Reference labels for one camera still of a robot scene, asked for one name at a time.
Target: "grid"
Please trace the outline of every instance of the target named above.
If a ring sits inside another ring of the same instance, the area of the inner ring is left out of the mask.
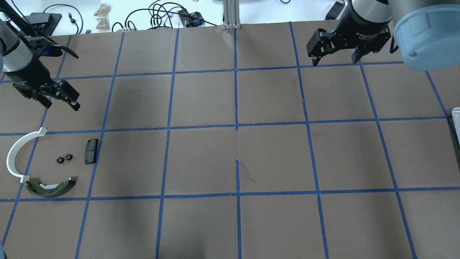
[[[426,76],[428,77],[430,84],[432,86],[433,92],[435,93],[437,100],[443,110],[444,116],[435,116],[435,117],[419,117],[419,118],[379,118],[376,112],[376,108],[373,102],[373,98],[371,95],[371,91],[369,89],[369,85],[367,82],[366,74],[364,72],[363,67],[365,66],[371,66],[371,65],[387,65],[387,64],[402,64],[402,62],[372,62],[372,63],[363,63],[359,62],[358,64],[332,64],[332,65],[319,65],[318,67],[332,67],[332,66],[358,66],[360,68],[362,78],[364,81],[364,84],[366,86],[366,91],[368,94],[369,102],[372,107],[372,112],[374,114],[374,118],[367,118],[367,119],[343,119],[343,120],[320,120],[320,121],[310,121],[308,117],[308,112],[306,108],[306,101],[304,97],[304,90],[303,90],[303,82],[302,82],[302,75],[301,75],[301,69],[302,68],[310,68],[312,67],[311,65],[300,65],[299,64],[299,54],[296,46],[296,40],[294,36],[294,31],[293,31],[293,26],[291,23],[289,23],[290,27],[290,33],[292,37],[292,44],[294,47],[294,54],[295,54],[295,59],[296,59],[296,66],[284,66],[284,67],[261,67],[261,68],[238,68],[237,64],[237,31],[234,31],[233,37],[234,37],[234,69],[232,70],[206,70],[206,71],[176,71],[176,61],[177,61],[177,54],[178,54],[178,41],[179,41],[179,35],[181,30],[177,30],[176,33],[176,40],[175,40],[175,50],[174,50],[174,60],[173,60],[173,71],[172,72],[160,72],[160,73],[142,73],[142,74],[123,74],[123,75],[118,75],[117,74],[117,69],[118,69],[118,63],[120,61],[120,55],[122,51],[122,46],[123,46],[123,41],[125,38],[125,33],[122,33],[121,36],[121,41],[120,41],[120,46],[118,50],[118,56],[115,64],[115,70],[112,75],[106,75],[106,76],[92,76],[92,77],[60,77],[60,73],[64,64],[64,61],[66,59],[66,54],[63,55],[58,74],[56,76],[56,80],[70,80],[70,79],[92,79],[92,78],[111,78],[111,85],[110,85],[110,90],[109,90],[109,95],[107,99],[107,104],[105,108],[105,114],[103,118],[103,125],[101,130],[71,130],[71,131],[49,131],[47,134],[49,135],[59,135],[59,134],[83,134],[83,133],[100,133],[100,141],[99,141],[99,147],[98,147],[98,154],[100,153],[101,148],[104,145],[104,134],[106,132],[124,132],[124,131],[154,131],[154,130],[166,130],[167,131],[167,141],[166,141],[166,149],[165,149],[165,156],[164,156],[164,166],[163,166],[163,176],[162,176],[162,184],[161,184],[161,194],[160,195],[143,195],[143,196],[113,196],[113,197],[92,197],[92,186],[94,182],[95,175],[97,173],[97,166],[98,162],[95,163],[94,168],[92,170],[92,176],[91,176],[91,183],[89,186],[88,194],[86,197],[60,197],[60,198],[53,198],[53,199],[30,199],[30,198],[20,198],[22,189],[23,189],[23,184],[21,184],[17,197],[15,199],[1,199],[0,202],[7,202],[7,203],[14,203],[13,210],[11,212],[11,216],[8,222],[8,226],[6,228],[5,234],[3,236],[2,242],[5,243],[6,239],[8,237],[8,232],[10,229],[10,226],[12,224],[12,221],[14,220],[15,216],[15,210],[20,202],[41,202],[41,201],[84,201],[85,202],[85,208],[84,208],[84,213],[83,213],[83,218],[81,221],[81,227],[80,227],[80,233],[78,237],[78,243],[77,243],[77,248],[75,252],[75,258],[79,257],[79,252],[80,252],[80,245],[81,245],[81,240],[83,233],[85,231],[85,222],[86,222],[86,216],[88,212],[88,207],[91,201],[94,200],[145,200],[145,199],[158,199],[160,201],[160,206],[159,206],[159,216],[158,216],[158,228],[157,228],[157,240],[156,240],[156,258],[159,258],[160,256],[160,242],[161,242],[161,227],[162,227],[162,216],[163,216],[163,204],[165,199],[189,199],[189,198],[206,198],[206,197],[236,197],[237,201],[237,238],[238,238],[238,258],[241,259],[243,258],[243,253],[242,253],[242,217],[241,217],[241,197],[243,196],[260,196],[260,195],[316,195],[317,196],[317,206],[318,206],[318,211],[319,211],[319,219],[320,219],[320,227],[321,227],[321,234],[322,234],[322,242],[323,242],[323,248],[324,248],[324,254],[325,258],[329,258],[329,251],[328,251],[328,239],[326,237],[326,228],[327,226],[325,225],[324,222],[324,217],[323,217],[323,208],[322,208],[322,200],[321,200],[321,195],[322,194],[355,194],[355,193],[394,193],[397,197],[397,202],[401,214],[401,218],[403,221],[403,225],[405,228],[405,232],[407,235],[408,243],[410,246],[410,250],[412,253],[413,258],[417,258],[416,255],[416,250],[414,248],[414,244],[412,241],[412,237],[410,234],[410,229],[406,220],[406,215],[404,212],[404,207],[402,204],[402,200],[400,197],[401,192],[419,192],[419,191],[449,191],[449,190],[460,190],[460,186],[447,186],[447,187],[418,187],[418,188],[399,188],[396,182],[395,175],[393,173],[393,168],[390,160],[390,156],[388,154],[387,146],[385,143],[384,135],[382,133],[382,128],[380,126],[380,122],[383,121],[406,121],[406,120],[447,120],[450,129],[452,132],[454,131],[454,127],[450,121],[450,116],[448,115],[445,106],[441,100],[441,97],[437,91],[437,88],[431,78],[431,75],[429,72],[426,72]],[[70,45],[70,42],[72,40],[72,36],[70,36],[69,41],[67,46]],[[300,93],[301,93],[301,98],[302,98],[302,105],[303,105],[303,112],[305,116],[304,121],[292,121],[292,122],[278,122],[278,123],[253,123],[253,124],[241,124],[238,121],[238,72],[239,71],[256,71],[256,70],[283,70],[283,69],[296,69],[299,77],[299,85],[300,85]],[[189,73],[219,73],[219,72],[229,72],[233,71],[234,72],[234,79],[235,79],[235,123],[234,124],[220,124],[220,125],[192,125],[192,126],[171,126],[171,111],[172,111],[172,105],[173,105],[173,92],[174,92],[174,80],[175,76],[177,74],[189,74]],[[129,129],[106,129],[106,123],[107,123],[107,116],[109,113],[109,106],[110,106],[110,101],[111,101],[111,96],[112,96],[112,91],[114,88],[114,83],[115,79],[117,77],[138,77],[138,76],[152,76],[152,75],[171,75],[172,76],[172,81],[171,81],[171,90],[170,90],[170,97],[169,97],[169,107],[168,107],[168,117],[167,117],[167,127],[158,127],[158,128],[129,128]],[[4,80],[4,76],[0,82],[11,82]],[[45,118],[47,115],[48,110],[46,109],[40,126],[44,125]],[[385,153],[385,158],[387,161],[387,165],[389,168],[389,172],[391,175],[392,179],[392,184],[393,188],[379,188],[379,189],[339,189],[339,190],[321,190],[320,184],[318,181],[318,175],[316,171],[316,162],[315,162],[315,152],[314,152],[314,146],[312,143],[312,136],[311,136],[311,130],[310,126],[312,124],[335,124],[335,123],[353,123],[353,122],[375,122],[378,128],[381,144]],[[313,167],[313,176],[314,176],[314,183],[315,183],[315,190],[302,190],[302,191],[273,191],[273,192],[241,192],[240,190],[240,162],[236,161],[236,192],[230,192],[230,193],[210,193],[210,194],[165,194],[165,185],[166,185],[166,180],[167,180],[167,162],[168,162],[168,150],[169,150],[169,142],[170,142],[170,134],[172,130],[184,130],[184,129],[202,129],[202,128],[235,128],[236,131],[239,130],[240,127],[253,127],[253,126],[267,126],[267,125],[305,125],[307,129],[307,135],[308,135],[308,144],[309,144],[309,149],[310,149],[310,156],[311,156],[311,163]],[[23,133],[0,133],[0,136],[20,136],[27,134],[27,132]],[[37,146],[38,139],[35,140],[34,145],[32,147],[32,152],[30,154],[30,158],[28,160],[27,168],[25,170],[25,174],[28,173],[30,164],[32,162],[32,158],[34,156],[35,148]]]

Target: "plastic bag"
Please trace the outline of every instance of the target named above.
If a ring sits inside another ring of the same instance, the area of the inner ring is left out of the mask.
[[[99,8],[94,12],[96,22],[96,29],[110,29],[109,12],[111,6],[108,4],[100,4]]]

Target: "white floor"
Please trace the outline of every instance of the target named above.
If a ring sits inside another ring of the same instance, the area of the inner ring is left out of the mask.
[[[147,8],[154,0],[103,0],[102,2],[112,5],[109,14],[110,26],[115,22],[124,21],[127,15],[139,8]],[[219,0],[160,0],[159,3],[168,1],[183,5],[188,12],[200,12],[203,18],[214,24],[222,24],[222,1]],[[100,0],[15,0],[16,5],[24,15],[31,12],[42,12],[47,6],[53,4],[69,4],[75,6],[83,16],[83,31],[91,29],[92,33],[106,32],[96,29],[94,12],[101,3]],[[240,19],[242,24],[280,23],[296,21],[324,20],[335,0],[291,0],[283,4],[279,0],[240,0]],[[53,7],[47,12],[61,13],[63,18],[53,35],[68,35],[76,32],[76,26],[70,23],[68,13],[72,13],[80,26],[81,21],[78,13],[70,7]],[[138,29],[150,28],[150,15],[148,11],[139,11],[130,16]],[[179,26],[177,15],[173,17],[173,27]]]

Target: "green curved part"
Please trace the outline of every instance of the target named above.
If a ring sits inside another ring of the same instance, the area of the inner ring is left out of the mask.
[[[30,193],[43,198],[56,198],[72,189],[72,187],[75,186],[76,180],[75,177],[70,177],[67,181],[61,182],[53,189],[45,189],[41,187],[37,178],[30,178],[26,183],[26,188]]]

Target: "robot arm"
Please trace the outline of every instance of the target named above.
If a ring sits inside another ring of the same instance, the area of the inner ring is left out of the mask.
[[[14,88],[25,98],[39,101],[46,108],[52,104],[46,96],[51,96],[63,100],[77,111],[80,108],[77,102],[80,94],[65,80],[53,81],[48,69],[39,61],[41,56],[61,56],[62,50],[78,58],[70,49],[55,42],[21,39],[5,22],[0,21],[3,72],[13,80]]]
[[[391,38],[388,23],[405,64],[433,70],[460,63],[460,0],[349,0],[337,28],[318,29],[307,44],[317,65],[322,57],[341,49],[356,49],[358,62],[379,52]]]

